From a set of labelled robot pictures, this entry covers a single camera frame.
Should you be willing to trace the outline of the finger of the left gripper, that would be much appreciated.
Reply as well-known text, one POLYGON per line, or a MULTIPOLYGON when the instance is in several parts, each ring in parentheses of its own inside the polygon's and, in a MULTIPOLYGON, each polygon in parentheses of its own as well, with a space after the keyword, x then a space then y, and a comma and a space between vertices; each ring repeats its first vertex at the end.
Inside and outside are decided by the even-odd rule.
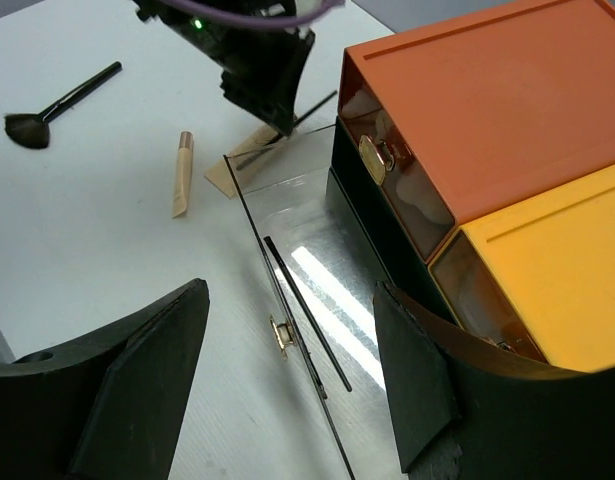
POLYGON ((224 97, 278 133, 289 135, 298 86, 315 40, 311 29, 247 32, 232 63, 223 68, 224 97))

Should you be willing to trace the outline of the thin black makeup brush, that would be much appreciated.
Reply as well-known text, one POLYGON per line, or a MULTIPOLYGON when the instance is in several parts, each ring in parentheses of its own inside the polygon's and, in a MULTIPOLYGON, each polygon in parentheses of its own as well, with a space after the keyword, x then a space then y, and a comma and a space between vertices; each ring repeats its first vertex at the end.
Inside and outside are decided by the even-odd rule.
POLYGON ((275 243, 273 242, 273 239, 270 236, 265 236, 263 238, 263 241, 265 243, 265 245, 267 246, 267 248, 269 249, 269 251, 271 252, 272 256, 274 257, 276 263, 278 264, 279 269, 282 272, 283 277, 285 278, 286 283, 288 284, 291 292, 293 293, 293 295, 296 297, 296 300, 298 302, 298 304, 300 305, 301 309, 303 310, 303 313, 305 315, 305 317, 307 318, 308 322, 310 323, 312 329, 314 330, 314 333, 316 334, 323 350, 325 351, 328 359, 330 360, 334 370, 336 371, 336 373, 338 374, 338 377, 340 378, 344 388, 346 389, 347 392, 352 392, 353 391, 353 387, 350 383, 350 381, 347 378, 347 375, 344 373, 342 366, 340 364, 340 362, 338 361, 336 355, 333 352, 333 349, 331 348, 329 342, 327 341, 322 329, 320 328, 320 325, 318 324, 312 310, 310 309, 307 301, 305 300, 304 296, 302 295, 296 281, 293 278, 293 275, 291 274, 289 268, 287 267, 285 261, 283 260, 278 248, 276 247, 275 243))

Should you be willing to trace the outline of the clear yellow drawer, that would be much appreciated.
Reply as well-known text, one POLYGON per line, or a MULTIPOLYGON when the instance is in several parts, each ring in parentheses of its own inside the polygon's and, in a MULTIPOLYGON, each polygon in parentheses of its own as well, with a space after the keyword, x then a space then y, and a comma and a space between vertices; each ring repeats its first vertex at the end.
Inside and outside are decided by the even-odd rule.
POLYGON ((463 330, 500 349, 547 361, 466 233, 455 233, 430 264, 430 274, 463 330))

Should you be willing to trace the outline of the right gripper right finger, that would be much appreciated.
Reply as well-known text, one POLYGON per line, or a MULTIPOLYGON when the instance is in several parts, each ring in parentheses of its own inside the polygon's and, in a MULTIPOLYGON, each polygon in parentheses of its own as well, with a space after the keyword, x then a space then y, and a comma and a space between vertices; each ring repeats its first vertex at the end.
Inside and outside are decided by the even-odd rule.
POLYGON ((487 343, 387 282, 374 318, 411 479, 615 479, 615 367, 581 373, 487 343))

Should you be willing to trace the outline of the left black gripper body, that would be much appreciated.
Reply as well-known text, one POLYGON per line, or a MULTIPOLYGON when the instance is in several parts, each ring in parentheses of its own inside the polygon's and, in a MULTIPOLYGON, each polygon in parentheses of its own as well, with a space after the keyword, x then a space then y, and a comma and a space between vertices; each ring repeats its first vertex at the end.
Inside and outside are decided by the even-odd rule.
POLYGON ((253 30, 222 24, 196 14, 178 10, 162 1, 138 1, 137 16, 147 22, 158 19, 184 40, 208 56, 223 68, 232 63, 231 58, 236 53, 237 46, 245 41, 247 32, 282 32, 298 29, 297 27, 281 30, 253 30))

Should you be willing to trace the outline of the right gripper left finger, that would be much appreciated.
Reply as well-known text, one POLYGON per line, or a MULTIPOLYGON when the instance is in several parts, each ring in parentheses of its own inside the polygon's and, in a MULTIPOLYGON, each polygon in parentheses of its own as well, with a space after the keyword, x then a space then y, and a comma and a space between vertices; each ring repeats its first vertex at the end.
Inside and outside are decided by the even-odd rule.
POLYGON ((0 479, 166 479, 210 307, 193 279, 85 335, 0 362, 0 479))

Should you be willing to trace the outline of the black eyeliner pencil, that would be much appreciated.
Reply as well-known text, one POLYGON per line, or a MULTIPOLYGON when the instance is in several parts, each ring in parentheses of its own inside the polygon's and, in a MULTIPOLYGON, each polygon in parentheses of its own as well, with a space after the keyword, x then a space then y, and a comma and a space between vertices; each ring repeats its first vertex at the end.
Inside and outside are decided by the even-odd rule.
POLYGON ((300 328, 298 327, 298 324, 296 322, 295 316, 293 314, 293 311, 291 310, 291 307, 289 305, 289 302, 283 292, 283 289, 279 283, 278 277, 275 274, 275 270, 272 266, 271 260, 269 259, 269 255, 267 253, 267 250, 265 248, 265 246, 263 245, 263 241, 258 233, 257 227, 255 225, 255 222, 251 216, 251 213, 249 211, 249 208, 247 206, 247 203, 244 199, 244 196, 242 194, 242 191, 240 189, 240 186, 238 184, 238 181, 236 179, 236 176, 234 174, 234 171, 230 165, 229 159, 226 155, 223 156, 223 160, 224 163, 227 167, 227 170, 229 172, 229 175, 231 177, 231 180, 233 182, 233 185, 236 189, 238 198, 241 202, 241 205, 243 207, 243 210, 246 214, 246 217, 248 219, 248 222, 250 224, 252 233, 254 235, 254 238, 256 240, 256 243, 259 247, 260 253, 261 253, 261 257, 263 260, 263 264, 265 266, 270 284, 272 286, 272 291, 274 292, 274 295, 276 297, 276 300, 280 306, 280 310, 284 315, 285 318, 285 322, 282 324, 277 324, 273 319, 270 319, 270 324, 272 326, 272 330, 274 332, 274 338, 276 339, 276 342, 280 348, 281 354, 284 358, 287 358, 286 355, 286 347, 288 345, 294 345, 297 346, 302 358, 303 358, 303 362, 305 363, 305 366, 307 368, 307 371, 309 373, 310 379, 312 381, 312 384, 314 386, 316 395, 318 397, 318 400, 321 404, 322 410, 325 414, 328 426, 330 428, 330 431, 333 434, 333 437, 335 439, 336 445, 338 447, 339 453, 341 455, 341 458, 343 460, 343 463, 345 465, 345 468, 347 470, 347 473, 349 475, 350 479, 355 479, 355 474, 353 472, 351 463, 348 459, 347 453, 345 451, 345 448, 343 446, 343 443, 340 439, 340 436, 338 434, 337 428, 335 426, 335 423, 333 421, 333 418, 331 416, 330 410, 328 408, 328 406, 326 405, 326 400, 327 400, 327 393, 325 390, 325 387, 320 379, 320 376, 318 374, 318 371, 316 369, 316 366, 311 358, 311 353, 308 350, 308 347, 303 339, 302 333, 300 331, 300 328))

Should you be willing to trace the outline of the clear orange drawer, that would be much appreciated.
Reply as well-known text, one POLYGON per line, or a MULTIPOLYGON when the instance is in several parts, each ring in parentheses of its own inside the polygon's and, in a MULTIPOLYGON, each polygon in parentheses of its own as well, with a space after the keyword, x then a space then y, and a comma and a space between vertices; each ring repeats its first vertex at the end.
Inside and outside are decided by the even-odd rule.
POLYGON ((370 180, 419 256, 428 262, 455 226, 437 188, 369 87, 343 91, 339 116, 370 180))

